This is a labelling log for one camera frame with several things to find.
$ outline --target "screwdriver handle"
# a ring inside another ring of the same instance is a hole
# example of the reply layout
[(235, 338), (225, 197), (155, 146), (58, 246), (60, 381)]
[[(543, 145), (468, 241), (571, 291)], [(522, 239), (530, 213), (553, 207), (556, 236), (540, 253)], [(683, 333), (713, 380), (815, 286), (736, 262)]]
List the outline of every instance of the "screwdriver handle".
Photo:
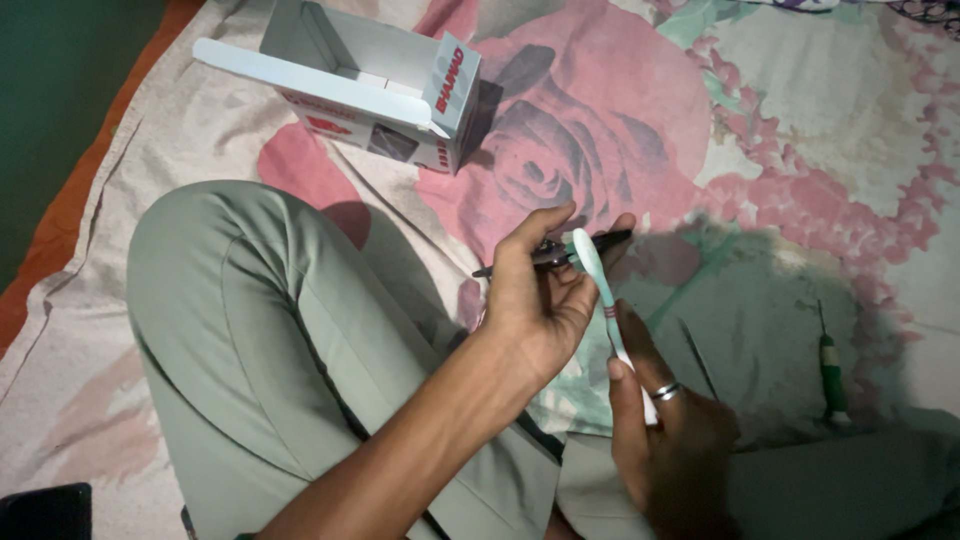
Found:
[(843, 391), (840, 361), (833, 338), (820, 336), (820, 374), (824, 380), (824, 398), (827, 399), (827, 414), (836, 422), (849, 422), (847, 395)]

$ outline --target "green screwdriver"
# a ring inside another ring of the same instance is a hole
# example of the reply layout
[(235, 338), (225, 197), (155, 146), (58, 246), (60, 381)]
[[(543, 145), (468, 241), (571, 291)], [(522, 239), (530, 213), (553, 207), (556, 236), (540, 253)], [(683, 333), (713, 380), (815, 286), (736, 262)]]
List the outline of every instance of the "green screwdriver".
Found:
[(849, 424), (847, 415), (847, 395), (843, 391), (843, 382), (840, 373), (840, 358), (837, 355), (833, 338), (827, 333), (827, 323), (824, 321), (824, 306), (817, 300), (817, 311), (820, 313), (820, 374), (824, 378), (824, 398), (827, 399), (827, 418), (837, 424)]

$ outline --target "pants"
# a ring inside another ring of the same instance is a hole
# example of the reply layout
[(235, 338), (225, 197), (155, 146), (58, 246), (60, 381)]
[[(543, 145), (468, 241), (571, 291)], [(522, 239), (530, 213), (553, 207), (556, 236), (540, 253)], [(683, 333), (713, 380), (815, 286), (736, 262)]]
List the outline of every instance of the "pants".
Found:
[[(201, 540), (263, 528), (441, 361), (335, 225), (262, 184), (158, 200), (128, 263), (133, 331)], [(452, 538), (542, 538), (560, 469), (514, 424), (430, 504)], [(412, 539), (436, 538), (420, 519)]]
[[(157, 201), (133, 235), (127, 295), (201, 540), (263, 528), (441, 361), (336, 226), (261, 184), (193, 184)], [(889, 431), (739, 454), (731, 509), (747, 537), (885, 537), (956, 506), (958, 450)], [(590, 540), (653, 537), (626, 497), (610, 439), (571, 434), (563, 459), (561, 470), (513, 424), (430, 515), (455, 540), (540, 539), (556, 498)], [(420, 519), (407, 535), (435, 530)]]

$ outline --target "cardboard box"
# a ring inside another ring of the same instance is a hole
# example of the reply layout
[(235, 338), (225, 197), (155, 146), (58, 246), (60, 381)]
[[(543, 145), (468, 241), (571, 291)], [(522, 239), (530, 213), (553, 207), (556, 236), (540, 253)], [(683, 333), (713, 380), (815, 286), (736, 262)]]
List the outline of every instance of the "cardboard box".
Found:
[(213, 39), (199, 61), (276, 88), (317, 135), (437, 172), (457, 171), (480, 55), (301, 0), (277, 0), (255, 53)]

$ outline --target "bed sheet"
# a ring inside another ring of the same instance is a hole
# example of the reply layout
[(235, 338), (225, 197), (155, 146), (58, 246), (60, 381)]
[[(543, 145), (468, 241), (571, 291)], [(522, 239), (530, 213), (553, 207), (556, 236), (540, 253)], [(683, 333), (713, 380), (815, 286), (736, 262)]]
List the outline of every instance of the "bed sheet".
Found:
[[(0, 361), (0, 493), (90, 481), (98, 538), (181, 534), (125, 256), (157, 197), (223, 178), (322, 209), (441, 354), (478, 324), (487, 284), (469, 273), (526, 212), (573, 198), (597, 230), (630, 211), (616, 292), (706, 390), (686, 320), (744, 448), (824, 436), (816, 300), (860, 425), (955, 428), (960, 51), (939, 29), (882, 5), (342, 4), (469, 42), (489, 133), (455, 177), (316, 138), (271, 89), (191, 60), (199, 37), (255, 49), (271, 10), (208, 2), (134, 95), (74, 258)], [(609, 429), (605, 339), (592, 326), (532, 403), (544, 430)]]

